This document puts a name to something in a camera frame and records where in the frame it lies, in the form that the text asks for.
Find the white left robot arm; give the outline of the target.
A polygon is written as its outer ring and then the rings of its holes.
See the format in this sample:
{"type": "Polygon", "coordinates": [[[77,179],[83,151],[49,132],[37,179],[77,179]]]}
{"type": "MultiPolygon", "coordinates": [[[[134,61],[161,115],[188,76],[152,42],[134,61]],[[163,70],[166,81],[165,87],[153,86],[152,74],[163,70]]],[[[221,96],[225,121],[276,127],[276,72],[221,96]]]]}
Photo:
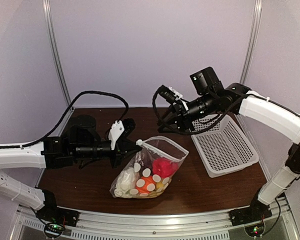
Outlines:
{"type": "Polygon", "coordinates": [[[62,218],[55,195],[48,190],[27,186],[3,173],[4,169],[61,169],[79,163],[82,169],[100,160],[109,160],[116,168],[129,155],[141,150],[128,136],[135,129],[132,118],[115,121],[108,137],[101,139],[97,121],[90,115],[69,119],[61,136],[4,146],[0,144],[0,194],[34,209],[51,222],[62,218]]]}

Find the white toy cauliflower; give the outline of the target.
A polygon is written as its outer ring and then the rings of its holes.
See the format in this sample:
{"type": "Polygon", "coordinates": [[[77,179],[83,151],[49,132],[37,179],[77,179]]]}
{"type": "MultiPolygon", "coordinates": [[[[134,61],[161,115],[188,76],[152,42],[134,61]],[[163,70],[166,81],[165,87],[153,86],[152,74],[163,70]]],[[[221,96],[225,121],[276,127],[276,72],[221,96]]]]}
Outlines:
{"type": "Polygon", "coordinates": [[[117,177],[114,189],[114,196],[118,198],[132,198],[130,190],[135,188],[138,174],[133,167],[129,167],[121,171],[117,177]]]}

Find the yellow toy mango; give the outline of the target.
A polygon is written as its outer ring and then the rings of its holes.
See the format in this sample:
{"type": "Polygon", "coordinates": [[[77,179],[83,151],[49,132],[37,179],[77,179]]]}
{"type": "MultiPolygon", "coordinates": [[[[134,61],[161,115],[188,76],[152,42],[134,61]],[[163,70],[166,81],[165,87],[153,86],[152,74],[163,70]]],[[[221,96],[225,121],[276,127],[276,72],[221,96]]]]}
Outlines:
{"type": "Polygon", "coordinates": [[[150,192],[149,194],[148,194],[148,198],[156,198],[156,197],[158,197],[158,196],[160,196],[161,194],[163,194],[164,193],[164,191],[162,190],[162,191],[152,191],[152,192],[150,192]]]}

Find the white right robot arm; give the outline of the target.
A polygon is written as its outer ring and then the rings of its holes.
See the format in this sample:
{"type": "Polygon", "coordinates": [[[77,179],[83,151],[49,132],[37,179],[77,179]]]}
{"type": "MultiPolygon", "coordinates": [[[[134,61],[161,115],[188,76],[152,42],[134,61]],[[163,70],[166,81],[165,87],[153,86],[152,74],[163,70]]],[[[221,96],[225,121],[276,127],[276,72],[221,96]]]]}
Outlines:
{"type": "Polygon", "coordinates": [[[155,91],[152,107],[160,133],[202,134],[231,112],[256,120],[292,141],[286,162],[260,188],[246,210],[248,219],[256,221],[279,195],[300,178],[300,113],[261,96],[243,84],[232,83],[224,87],[211,66],[190,75],[190,79],[199,95],[192,101],[184,100],[178,91],[165,85],[155,91]]]}

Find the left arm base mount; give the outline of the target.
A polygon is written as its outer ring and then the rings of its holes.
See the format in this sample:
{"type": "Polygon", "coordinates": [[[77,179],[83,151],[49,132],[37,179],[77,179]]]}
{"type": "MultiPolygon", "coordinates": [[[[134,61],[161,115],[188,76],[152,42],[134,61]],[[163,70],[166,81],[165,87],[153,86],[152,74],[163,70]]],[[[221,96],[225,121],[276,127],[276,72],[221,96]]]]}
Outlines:
{"type": "Polygon", "coordinates": [[[35,217],[43,224],[43,233],[48,239],[60,237],[66,227],[76,227],[80,213],[66,208],[47,208],[33,210],[35,217]]]}

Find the orange toy pumpkin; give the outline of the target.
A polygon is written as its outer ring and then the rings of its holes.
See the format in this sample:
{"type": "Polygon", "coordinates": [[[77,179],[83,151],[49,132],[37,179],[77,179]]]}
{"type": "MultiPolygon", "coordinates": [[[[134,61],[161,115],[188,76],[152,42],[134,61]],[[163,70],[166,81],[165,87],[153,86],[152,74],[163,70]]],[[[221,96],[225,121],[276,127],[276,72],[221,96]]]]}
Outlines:
{"type": "Polygon", "coordinates": [[[143,176],[136,181],[135,188],[140,194],[150,194],[156,189],[156,182],[153,180],[152,176],[143,176]]]}

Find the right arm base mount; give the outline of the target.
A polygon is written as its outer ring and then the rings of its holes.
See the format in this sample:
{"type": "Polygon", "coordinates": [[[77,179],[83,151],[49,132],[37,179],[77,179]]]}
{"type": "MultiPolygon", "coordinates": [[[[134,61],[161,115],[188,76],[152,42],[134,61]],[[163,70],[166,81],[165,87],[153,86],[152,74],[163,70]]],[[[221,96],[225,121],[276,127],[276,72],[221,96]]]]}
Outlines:
{"type": "Polygon", "coordinates": [[[267,207],[259,206],[236,208],[228,214],[232,226],[243,226],[245,233],[252,238],[261,237],[265,233],[265,219],[273,215],[267,207]]]}

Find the red toy bell pepper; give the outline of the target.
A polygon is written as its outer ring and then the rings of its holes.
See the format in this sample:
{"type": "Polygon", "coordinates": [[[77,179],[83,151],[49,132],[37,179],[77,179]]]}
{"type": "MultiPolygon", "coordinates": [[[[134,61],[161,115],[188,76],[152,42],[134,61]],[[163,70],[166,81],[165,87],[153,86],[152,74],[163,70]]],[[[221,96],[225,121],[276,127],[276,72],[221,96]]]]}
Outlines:
{"type": "Polygon", "coordinates": [[[172,162],[164,157],[157,158],[152,163],[152,172],[161,178],[170,177],[175,174],[179,166],[176,162],[172,162]]]}

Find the clear polka dot zip bag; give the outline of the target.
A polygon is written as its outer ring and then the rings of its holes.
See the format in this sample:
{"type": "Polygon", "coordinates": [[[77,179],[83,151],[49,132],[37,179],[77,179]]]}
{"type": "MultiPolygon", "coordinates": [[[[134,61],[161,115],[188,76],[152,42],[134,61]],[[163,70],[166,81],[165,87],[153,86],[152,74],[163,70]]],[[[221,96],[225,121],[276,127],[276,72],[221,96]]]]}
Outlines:
{"type": "MultiPolygon", "coordinates": [[[[136,144],[142,147],[142,150],[137,152],[131,158],[131,160],[128,162],[128,164],[123,170],[128,168],[134,168],[134,171],[138,174],[137,180],[139,180],[141,177],[152,176],[152,179],[156,183],[161,182],[164,184],[163,191],[165,191],[166,188],[170,185],[172,177],[178,170],[170,177],[160,177],[157,174],[153,174],[154,160],[158,158],[166,158],[171,162],[177,163],[179,169],[186,157],[189,155],[189,151],[180,144],[165,136],[153,136],[146,140],[139,139],[136,141],[136,144]]],[[[121,198],[115,197],[114,194],[117,177],[111,184],[110,193],[114,198],[121,198]]],[[[139,191],[136,189],[136,185],[133,189],[130,190],[129,193],[132,195],[132,198],[129,199],[152,199],[147,197],[149,193],[139,193],[139,191]]]]}

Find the yellow toy lemon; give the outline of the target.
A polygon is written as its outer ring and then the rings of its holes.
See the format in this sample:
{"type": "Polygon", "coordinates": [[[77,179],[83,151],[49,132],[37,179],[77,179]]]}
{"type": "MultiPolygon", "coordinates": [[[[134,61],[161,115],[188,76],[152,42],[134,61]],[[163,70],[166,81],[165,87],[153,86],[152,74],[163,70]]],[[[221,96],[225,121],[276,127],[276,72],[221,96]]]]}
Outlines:
{"type": "Polygon", "coordinates": [[[161,192],[164,189],[165,185],[162,182],[157,182],[155,185],[155,191],[161,192]]]}

